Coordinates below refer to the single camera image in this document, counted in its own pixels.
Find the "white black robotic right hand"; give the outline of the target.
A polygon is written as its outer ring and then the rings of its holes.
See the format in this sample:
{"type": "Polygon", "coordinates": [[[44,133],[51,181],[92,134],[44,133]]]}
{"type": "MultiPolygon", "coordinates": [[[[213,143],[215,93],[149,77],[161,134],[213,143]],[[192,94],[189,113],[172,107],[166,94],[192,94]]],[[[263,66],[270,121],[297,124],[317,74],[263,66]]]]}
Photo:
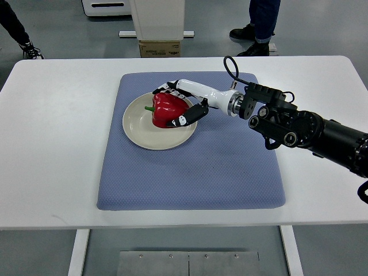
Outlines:
{"type": "Polygon", "coordinates": [[[189,109],[168,122],[168,128],[186,127],[207,115],[209,108],[221,109],[228,116],[235,116],[232,104],[241,95],[236,90],[219,91],[186,79],[167,82],[152,92],[169,93],[187,102],[189,109]]]}

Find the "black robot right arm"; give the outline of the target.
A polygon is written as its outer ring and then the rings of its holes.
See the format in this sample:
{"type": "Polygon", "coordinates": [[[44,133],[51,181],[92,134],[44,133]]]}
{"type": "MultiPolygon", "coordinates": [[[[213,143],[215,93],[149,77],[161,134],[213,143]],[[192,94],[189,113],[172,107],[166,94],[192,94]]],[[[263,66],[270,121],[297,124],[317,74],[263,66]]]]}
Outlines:
{"type": "Polygon", "coordinates": [[[248,126],[263,136],[268,150],[280,145],[305,148],[367,178],[367,133],[314,112],[299,111],[280,90],[250,82],[244,91],[232,96],[228,112],[248,120],[248,126]]]}

